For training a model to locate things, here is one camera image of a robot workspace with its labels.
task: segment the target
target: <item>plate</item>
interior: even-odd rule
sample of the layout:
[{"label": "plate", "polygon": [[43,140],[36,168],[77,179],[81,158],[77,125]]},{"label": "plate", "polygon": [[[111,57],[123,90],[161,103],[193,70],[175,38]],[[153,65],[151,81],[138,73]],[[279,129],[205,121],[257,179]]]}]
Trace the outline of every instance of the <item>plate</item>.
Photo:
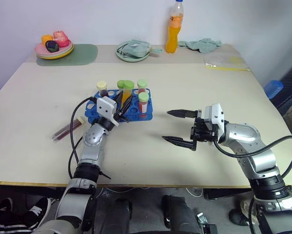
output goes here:
[{"label": "plate", "polygon": [[34,48],[34,51],[37,55],[39,56],[51,56],[51,57],[54,57],[54,56],[58,56],[62,53],[65,53],[67,51],[69,51],[72,47],[73,43],[71,41],[69,41],[69,44],[65,47],[59,47],[59,51],[57,52],[54,52],[54,53],[50,53],[47,48],[42,44],[38,44],[35,48]]},{"label": "plate", "polygon": [[68,54],[70,54],[72,51],[73,51],[73,48],[74,48],[74,45],[72,44],[72,47],[70,50],[66,51],[65,53],[61,54],[61,55],[57,55],[57,56],[53,56],[53,57],[44,57],[44,56],[40,56],[40,55],[37,55],[39,58],[42,58],[42,59],[47,59],[47,60],[53,60],[53,59],[60,59],[62,57],[65,57],[67,56]]},{"label": "plate", "polygon": [[71,48],[72,48],[73,45],[74,45],[74,44],[71,44],[71,46],[70,46],[69,48],[67,48],[66,50],[63,50],[63,51],[62,51],[61,53],[59,53],[59,54],[52,55],[53,53],[51,53],[50,55],[41,55],[41,54],[36,54],[36,55],[38,55],[38,56],[40,56],[40,57],[46,57],[46,58],[57,57],[57,56],[59,56],[59,55],[63,55],[63,54],[65,54],[65,53],[67,53],[69,50],[71,50]]},{"label": "plate", "polygon": [[120,54],[118,52],[118,49],[123,47],[125,44],[128,44],[129,42],[131,42],[131,41],[123,42],[123,43],[121,43],[120,45],[117,46],[116,55],[119,57],[119,59],[121,59],[123,61],[126,61],[126,62],[139,62],[139,61],[142,61],[142,60],[146,59],[149,56],[150,53],[146,54],[144,57],[141,57],[141,58],[138,58],[138,57],[124,57],[123,54]]}]

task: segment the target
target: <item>trouser leg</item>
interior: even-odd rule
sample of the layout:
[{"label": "trouser leg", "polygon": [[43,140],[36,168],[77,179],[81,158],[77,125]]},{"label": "trouser leg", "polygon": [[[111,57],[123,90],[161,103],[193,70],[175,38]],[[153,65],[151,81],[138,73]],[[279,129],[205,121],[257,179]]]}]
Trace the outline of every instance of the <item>trouser leg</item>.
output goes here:
[{"label": "trouser leg", "polygon": [[16,215],[9,211],[0,211],[0,233],[31,233],[27,226],[21,220],[19,215]]},{"label": "trouser leg", "polygon": [[100,234],[128,234],[130,222],[130,202],[118,199],[106,214]]},{"label": "trouser leg", "polygon": [[198,222],[184,197],[169,196],[168,200],[171,231],[199,233]]}]

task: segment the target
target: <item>toy fruit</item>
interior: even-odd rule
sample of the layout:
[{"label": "toy fruit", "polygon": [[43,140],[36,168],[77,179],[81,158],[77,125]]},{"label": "toy fruit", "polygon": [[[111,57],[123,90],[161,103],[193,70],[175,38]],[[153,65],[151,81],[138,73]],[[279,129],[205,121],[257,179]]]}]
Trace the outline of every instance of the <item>toy fruit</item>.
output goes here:
[{"label": "toy fruit", "polygon": [[48,40],[53,40],[53,36],[52,35],[43,35],[41,37],[42,39],[42,44],[45,46],[45,43],[48,41]]},{"label": "toy fruit", "polygon": [[47,48],[47,50],[50,52],[50,53],[53,53],[53,52],[57,52],[59,51],[59,46],[58,44],[53,41],[53,40],[48,40],[46,43],[45,43],[45,46]]},{"label": "toy fruit", "polygon": [[69,39],[63,31],[53,32],[53,36],[59,47],[65,47],[69,44]]}]

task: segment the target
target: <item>green mat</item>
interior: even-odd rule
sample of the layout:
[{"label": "green mat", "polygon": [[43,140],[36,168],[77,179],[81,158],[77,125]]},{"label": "green mat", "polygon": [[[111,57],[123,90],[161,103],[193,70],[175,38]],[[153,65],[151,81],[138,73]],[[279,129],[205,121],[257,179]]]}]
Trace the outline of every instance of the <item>green mat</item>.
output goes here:
[{"label": "green mat", "polygon": [[97,47],[92,44],[75,44],[73,51],[59,59],[46,60],[37,57],[39,66],[79,66],[94,62],[97,57]]}]

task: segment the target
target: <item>blue test tube rack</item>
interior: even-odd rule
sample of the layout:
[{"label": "blue test tube rack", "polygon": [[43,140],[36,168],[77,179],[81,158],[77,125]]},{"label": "blue test tube rack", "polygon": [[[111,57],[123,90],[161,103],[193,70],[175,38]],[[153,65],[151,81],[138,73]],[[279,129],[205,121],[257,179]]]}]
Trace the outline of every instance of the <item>blue test tube rack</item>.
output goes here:
[{"label": "blue test tube rack", "polygon": [[[132,102],[127,110],[126,114],[124,115],[126,118],[128,118],[131,122],[134,121],[148,121],[152,119],[152,101],[151,101],[151,93],[149,89],[146,89],[148,94],[149,94],[149,100],[148,100],[148,105],[147,105],[147,112],[146,113],[141,113],[140,108],[139,108],[139,100],[138,100],[138,89],[133,89],[132,94]],[[114,97],[118,94],[119,90],[118,89],[112,89],[108,90],[108,95],[111,99],[114,99]],[[100,98],[99,92],[97,92],[94,97]],[[93,123],[94,120],[99,119],[99,115],[96,111],[96,105],[92,102],[89,101],[86,104],[85,108],[85,116],[87,117],[87,121],[91,124]]]}]

